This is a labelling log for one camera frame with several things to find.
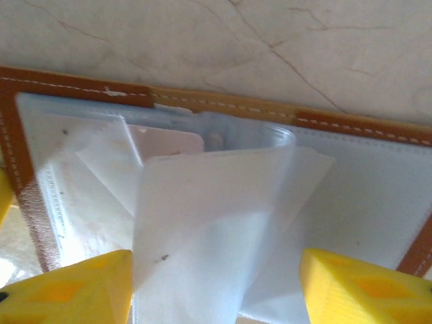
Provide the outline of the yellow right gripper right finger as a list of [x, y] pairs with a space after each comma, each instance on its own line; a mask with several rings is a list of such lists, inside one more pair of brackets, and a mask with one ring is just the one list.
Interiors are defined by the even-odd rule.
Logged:
[[317, 248], [300, 284], [311, 323], [430, 323], [431, 282]]

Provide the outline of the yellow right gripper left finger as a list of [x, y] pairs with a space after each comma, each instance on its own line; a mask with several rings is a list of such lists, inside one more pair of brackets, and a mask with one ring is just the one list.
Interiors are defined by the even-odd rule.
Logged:
[[1, 288], [2, 323], [127, 323], [132, 251], [116, 250]]

